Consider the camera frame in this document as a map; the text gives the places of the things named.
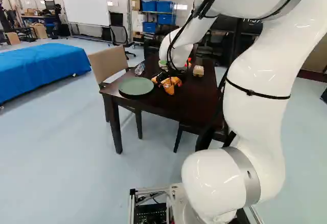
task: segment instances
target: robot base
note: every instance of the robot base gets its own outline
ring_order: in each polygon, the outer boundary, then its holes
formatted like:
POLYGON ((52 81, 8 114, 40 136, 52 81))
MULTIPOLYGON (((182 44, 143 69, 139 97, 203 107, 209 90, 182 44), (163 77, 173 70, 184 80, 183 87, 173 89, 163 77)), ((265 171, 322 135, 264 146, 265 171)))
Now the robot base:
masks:
MULTIPOLYGON (((181 184, 167 188, 131 189, 128 224, 204 224, 186 198, 181 184)), ((243 209, 230 224, 250 224, 243 209)))

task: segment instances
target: green plate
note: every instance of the green plate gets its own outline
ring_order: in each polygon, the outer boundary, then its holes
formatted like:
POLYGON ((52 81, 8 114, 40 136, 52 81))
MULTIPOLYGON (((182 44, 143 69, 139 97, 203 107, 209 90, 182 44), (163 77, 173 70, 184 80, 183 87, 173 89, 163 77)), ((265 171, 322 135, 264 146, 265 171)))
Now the green plate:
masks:
POLYGON ((144 77, 131 77, 119 84, 120 92, 126 95, 145 95, 152 91, 154 84, 144 77))

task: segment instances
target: blue sheet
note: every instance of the blue sheet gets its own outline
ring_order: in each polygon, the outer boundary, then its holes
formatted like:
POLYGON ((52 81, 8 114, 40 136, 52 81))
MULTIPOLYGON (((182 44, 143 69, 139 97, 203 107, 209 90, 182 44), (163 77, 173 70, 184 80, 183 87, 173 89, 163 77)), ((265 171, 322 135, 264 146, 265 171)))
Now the blue sheet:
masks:
POLYGON ((0 104, 44 84, 90 70, 83 49, 59 43, 0 53, 0 104))

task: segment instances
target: orange toy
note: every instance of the orange toy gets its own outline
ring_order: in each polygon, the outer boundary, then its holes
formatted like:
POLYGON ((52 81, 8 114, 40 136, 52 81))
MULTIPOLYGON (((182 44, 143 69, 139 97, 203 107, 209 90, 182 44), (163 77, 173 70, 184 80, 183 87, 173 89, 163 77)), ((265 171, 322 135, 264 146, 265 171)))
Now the orange toy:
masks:
MULTIPOLYGON (((154 77, 151 79, 151 81, 155 84, 158 84, 157 77, 154 77)), ((174 95, 175 94, 175 86, 181 87, 182 81, 178 77, 171 77, 166 78, 164 81, 162 81, 158 86, 163 87, 167 94, 174 95)))

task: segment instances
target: whiteboard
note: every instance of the whiteboard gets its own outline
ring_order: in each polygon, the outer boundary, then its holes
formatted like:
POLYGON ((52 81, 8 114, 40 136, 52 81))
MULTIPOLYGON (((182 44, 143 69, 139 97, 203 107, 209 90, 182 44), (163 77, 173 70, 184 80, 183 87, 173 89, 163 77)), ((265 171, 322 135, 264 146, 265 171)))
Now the whiteboard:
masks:
POLYGON ((70 23, 109 26, 107 0, 63 0, 70 23))

